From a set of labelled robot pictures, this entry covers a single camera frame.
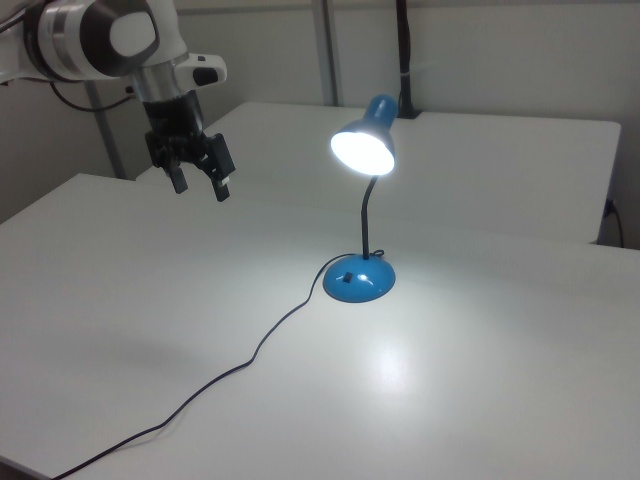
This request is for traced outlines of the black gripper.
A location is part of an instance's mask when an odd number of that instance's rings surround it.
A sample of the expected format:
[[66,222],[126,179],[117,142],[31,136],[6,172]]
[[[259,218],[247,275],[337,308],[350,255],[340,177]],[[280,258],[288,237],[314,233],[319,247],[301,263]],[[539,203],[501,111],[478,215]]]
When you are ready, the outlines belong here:
[[229,177],[236,170],[224,136],[220,133],[207,137],[204,118],[196,93],[161,102],[144,102],[151,130],[145,140],[152,164],[167,168],[176,194],[188,189],[184,172],[177,158],[204,169],[209,177],[218,202],[229,198]]

